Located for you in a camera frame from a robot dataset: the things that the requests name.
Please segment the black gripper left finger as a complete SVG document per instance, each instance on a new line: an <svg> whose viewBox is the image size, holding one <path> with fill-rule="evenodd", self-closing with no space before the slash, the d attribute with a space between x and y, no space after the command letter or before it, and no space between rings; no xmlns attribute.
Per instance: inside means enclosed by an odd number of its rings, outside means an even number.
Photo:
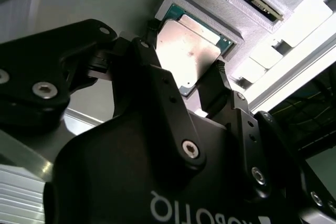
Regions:
<svg viewBox="0 0 336 224"><path fill-rule="evenodd" d="M172 74L141 38L127 41L87 19L2 43L1 71L1 129L46 159L70 139L61 119L71 95L105 79L116 115L142 111L160 160L190 174L205 165Z"/></svg>

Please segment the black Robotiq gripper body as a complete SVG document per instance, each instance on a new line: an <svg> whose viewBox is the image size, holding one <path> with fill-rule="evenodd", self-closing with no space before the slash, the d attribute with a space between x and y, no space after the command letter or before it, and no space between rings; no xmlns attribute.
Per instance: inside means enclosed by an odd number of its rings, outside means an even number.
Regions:
<svg viewBox="0 0 336 224"><path fill-rule="evenodd" d="M192 116L207 155L189 177L167 159L162 134L148 143L138 113L71 140L45 185L46 223L299 223L283 195L243 199L226 129Z"/></svg>

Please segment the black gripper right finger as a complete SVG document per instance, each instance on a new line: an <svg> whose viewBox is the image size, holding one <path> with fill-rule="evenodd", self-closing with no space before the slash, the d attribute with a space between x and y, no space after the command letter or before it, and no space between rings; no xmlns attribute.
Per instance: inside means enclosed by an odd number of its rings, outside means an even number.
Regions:
<svg viewBox="0 0 336 224"><path fill-rule="evenodd" d="M198 202L279 204L285 198L270 176L259 123L247 101L230 88L225 64L215 61L198 81L198 134L207 163L198 176Z"/></svg>

